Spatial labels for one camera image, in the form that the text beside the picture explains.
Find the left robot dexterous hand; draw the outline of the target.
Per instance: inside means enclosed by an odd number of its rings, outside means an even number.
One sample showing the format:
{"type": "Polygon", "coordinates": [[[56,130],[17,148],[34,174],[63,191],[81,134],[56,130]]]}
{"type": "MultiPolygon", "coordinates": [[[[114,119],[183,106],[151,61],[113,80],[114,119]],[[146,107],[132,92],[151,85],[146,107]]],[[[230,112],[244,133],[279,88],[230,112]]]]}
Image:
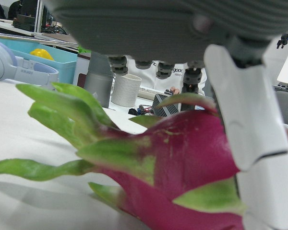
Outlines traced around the left robot dexterous hand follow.
{"type": "Polygon", "coordinates": [[[203,61],[234,161],[247,230],[288,230],[288,137],[262,55],[288,31],[288,0],[47,0],[85,48],[203,61]]]}

